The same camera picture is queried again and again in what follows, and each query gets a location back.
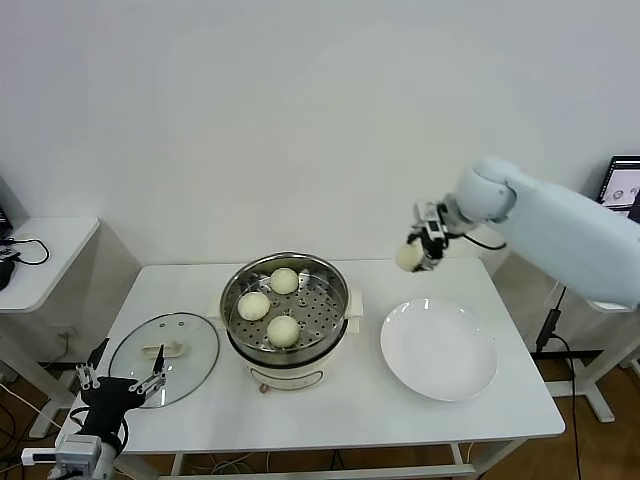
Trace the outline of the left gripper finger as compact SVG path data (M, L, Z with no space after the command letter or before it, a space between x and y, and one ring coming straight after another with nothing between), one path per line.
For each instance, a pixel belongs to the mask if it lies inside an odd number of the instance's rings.
M96 368L99 366L108 343L109 338L105 338L94 350L91 351L88 359L84 363L80 363L76 366L76 373L81 389L97 389L100 386L96 374Z
M129 387L129 391L137 395L153 395L166 383L166 374L164 373L164 349L165 345L159 346L152 373L144 380L137 381Z

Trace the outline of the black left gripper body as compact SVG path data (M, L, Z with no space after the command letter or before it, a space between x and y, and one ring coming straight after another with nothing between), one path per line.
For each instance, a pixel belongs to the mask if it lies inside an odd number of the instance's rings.
M99 386L81 392L89 407L81 432L86 435L117 434L125 414L143 405L143 395L131 390L136 381L127 378L99 377Z

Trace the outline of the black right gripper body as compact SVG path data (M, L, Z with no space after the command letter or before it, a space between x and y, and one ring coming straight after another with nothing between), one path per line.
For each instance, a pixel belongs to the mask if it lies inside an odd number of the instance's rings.
M426 235L423 238L424 255L429 260L442 260L447 248L448 238L446 236L431 238L429 235Z

